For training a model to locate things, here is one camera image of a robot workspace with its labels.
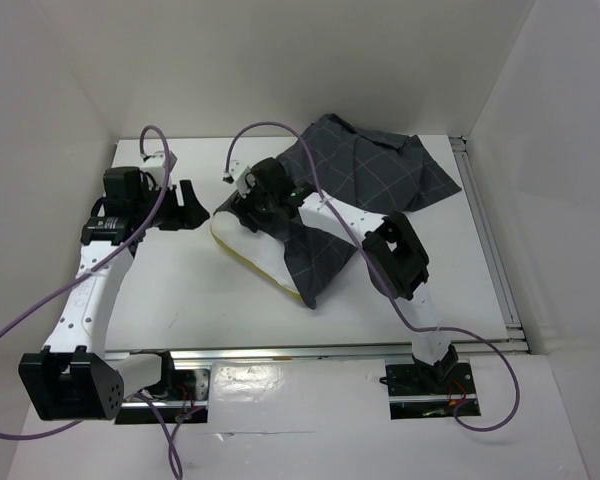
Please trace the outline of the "white pillow yellow edge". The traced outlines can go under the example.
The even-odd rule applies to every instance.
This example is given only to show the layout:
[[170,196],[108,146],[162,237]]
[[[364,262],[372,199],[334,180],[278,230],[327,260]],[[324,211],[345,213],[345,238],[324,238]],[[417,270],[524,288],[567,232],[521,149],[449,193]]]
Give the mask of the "white pillow yellow edge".
[[262,231],[251,232],[230,209],[231,194],[214,212],[210,232],[215,242],[230,255],[287,295],[302,302],[284,262],[283,244]]

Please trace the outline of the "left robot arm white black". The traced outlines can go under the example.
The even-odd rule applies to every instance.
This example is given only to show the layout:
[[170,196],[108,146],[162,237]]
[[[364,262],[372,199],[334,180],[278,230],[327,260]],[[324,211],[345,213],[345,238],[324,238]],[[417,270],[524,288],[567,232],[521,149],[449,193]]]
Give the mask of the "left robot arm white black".
[[178,389],[170,353],[139,350],[118,365],[105,359],[108,326],[124,277],[151,228],[195,230],[210,217],[189,180],[171,184],[163,167],[116,167],[82,227],[81,258],[58,323],[18,373],[38,413],[51,420],[112,420],[145,390],[165,399]]

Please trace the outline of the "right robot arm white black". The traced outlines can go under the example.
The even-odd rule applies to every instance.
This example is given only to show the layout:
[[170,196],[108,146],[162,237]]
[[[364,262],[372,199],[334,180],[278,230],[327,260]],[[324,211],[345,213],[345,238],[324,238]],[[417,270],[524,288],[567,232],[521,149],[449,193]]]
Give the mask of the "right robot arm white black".
[[437,392],[449,383],[458,355],[431,299],[429,256],[404,213],[367,212],[320,194],[309,183],[295,183],[274,158],[253,166],[232,160],[223,179],[236,187],[229,209],[240,224],[282,242],[298,289],[307,287],[301,274],[317,271],[318,258],[327,251],[318,246],[319,237],[330,246],[361,249],[370,282],[409,324],[418,384]]

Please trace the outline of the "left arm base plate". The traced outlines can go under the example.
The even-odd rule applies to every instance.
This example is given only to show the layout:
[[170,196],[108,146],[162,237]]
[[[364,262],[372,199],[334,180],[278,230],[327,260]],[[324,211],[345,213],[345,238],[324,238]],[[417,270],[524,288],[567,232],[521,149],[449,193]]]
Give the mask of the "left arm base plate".
[[123,381],[105,396],[117,425],[204,424],[208,420],[210,370],[175,366],[167,350],[136,350],[109,362]]

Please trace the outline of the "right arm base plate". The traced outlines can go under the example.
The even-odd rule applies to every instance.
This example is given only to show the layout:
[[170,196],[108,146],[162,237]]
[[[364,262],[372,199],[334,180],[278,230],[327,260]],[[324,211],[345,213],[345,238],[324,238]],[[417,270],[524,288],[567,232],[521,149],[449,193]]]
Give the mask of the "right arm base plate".
[[386,387],[392,420],[481,415],[473,372],[468,362],[458,363],[440,385],[427,385],[414,364],[388,364],[379,383]]

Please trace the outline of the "dark grey checked pillowcase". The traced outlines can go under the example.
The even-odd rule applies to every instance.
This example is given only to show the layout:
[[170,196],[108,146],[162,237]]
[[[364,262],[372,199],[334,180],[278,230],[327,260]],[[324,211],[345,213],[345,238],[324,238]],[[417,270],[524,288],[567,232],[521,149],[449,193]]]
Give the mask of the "dark grey checked pillowcase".
[[[320,183],[336,199],[384,215],[416,212],[461,190],[418,137],[363,129],[335,114],[313,122],[275,158],[295,183]],[[330,246],[323,237],[317,244],[327,251],[317,271],[301,274],[307,287],[298,289],[310,309],[356,252],[350,245]]]

